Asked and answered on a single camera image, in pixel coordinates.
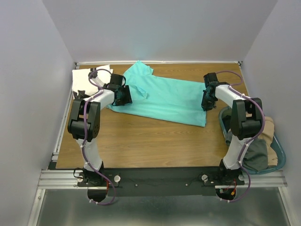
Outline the teal t shirt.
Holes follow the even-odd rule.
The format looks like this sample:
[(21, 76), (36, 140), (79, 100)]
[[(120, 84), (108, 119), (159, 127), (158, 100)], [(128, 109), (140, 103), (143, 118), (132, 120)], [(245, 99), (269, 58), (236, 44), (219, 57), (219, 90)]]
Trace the teal t shirt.
[(153, 71), (136, 61), (124, 72), (132, 103), (108, 108), (118, 113), (204, 127), (206, 112), (201, 102), (205, 84), (159, 77)]

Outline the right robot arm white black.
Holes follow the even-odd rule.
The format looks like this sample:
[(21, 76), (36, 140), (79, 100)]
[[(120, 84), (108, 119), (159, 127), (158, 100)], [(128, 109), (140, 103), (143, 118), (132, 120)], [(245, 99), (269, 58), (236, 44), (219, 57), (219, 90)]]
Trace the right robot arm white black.
[(217, 181), (225, 185), (238, 178), (244, 169), (243, 158), (249, 145), (263, 132), (265, 116), (259, 98), (250, 98), (227, 82), (219, 82), (217, 73), (206, 74), (204, 82), (206, 88), (201, 103), (204, 111), (214, 109), (218, 100), (231, 108), (232, 139), (216, 173)]

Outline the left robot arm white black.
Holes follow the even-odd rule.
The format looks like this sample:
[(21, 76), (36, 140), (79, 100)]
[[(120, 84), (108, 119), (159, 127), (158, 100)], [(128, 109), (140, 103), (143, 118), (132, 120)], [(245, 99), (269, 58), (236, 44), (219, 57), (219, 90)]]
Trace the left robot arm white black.
[(102, 173), (103, 160), (96, 141), (101, 126), (101, 110), (109, 105), (131, 104), (132, 98), (125, 76), (109, 73), (110, 81), (104, 83), (98, 78), (97, 72), (88, 74), (88, 81), (97, 87), (97, 91), (90, 96), (74, 99), (67, 130), (78, 143), (84, 160), (82, 172), (76, 176), (77, 181), (101, 186), (110, 184)]

